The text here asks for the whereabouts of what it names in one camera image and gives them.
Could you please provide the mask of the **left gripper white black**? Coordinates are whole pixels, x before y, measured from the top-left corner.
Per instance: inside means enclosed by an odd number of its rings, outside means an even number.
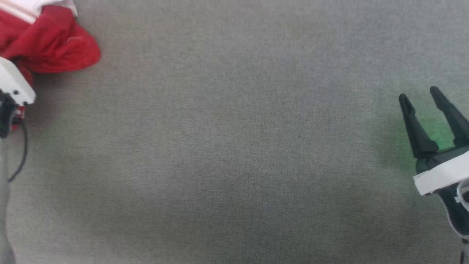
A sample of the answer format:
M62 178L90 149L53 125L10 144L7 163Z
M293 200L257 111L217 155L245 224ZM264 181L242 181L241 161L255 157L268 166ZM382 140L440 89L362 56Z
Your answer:
M0 58L0 138L10 133L18 107L35 103L36 93L18 67Z

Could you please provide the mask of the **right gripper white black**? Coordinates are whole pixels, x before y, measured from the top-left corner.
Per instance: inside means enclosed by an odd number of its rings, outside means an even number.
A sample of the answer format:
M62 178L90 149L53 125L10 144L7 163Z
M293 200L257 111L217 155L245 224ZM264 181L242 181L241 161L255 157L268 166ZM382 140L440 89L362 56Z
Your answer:
M452 104L441 90L429 89L436 107L444 114L454 135L456 147L429 159L429 164L420 162L424 170L413 177L421 196L437 194L444 204L452 229L469 239L469 120ZM405 94L399 95L399 103L406 127L412 154L416 159L439 151L416 116L416 110Z

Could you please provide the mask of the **red garment with white trim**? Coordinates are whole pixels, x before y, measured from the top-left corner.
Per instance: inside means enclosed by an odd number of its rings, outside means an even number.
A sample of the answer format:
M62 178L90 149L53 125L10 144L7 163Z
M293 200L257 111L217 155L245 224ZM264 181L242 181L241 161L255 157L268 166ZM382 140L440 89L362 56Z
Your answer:
M0 0L0 58L13 62L31 87L34 73L83 70L100 57L73 0ZM24 112L18 107L13 122Z

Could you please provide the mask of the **grey fabric sofa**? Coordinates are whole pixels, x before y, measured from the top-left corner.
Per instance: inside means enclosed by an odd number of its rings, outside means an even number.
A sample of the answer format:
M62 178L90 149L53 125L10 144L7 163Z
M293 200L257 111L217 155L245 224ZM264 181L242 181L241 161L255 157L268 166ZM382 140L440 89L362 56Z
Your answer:
M398 96L469 119L469 0L75 0L101 60L35 77L17 264L457 264Z

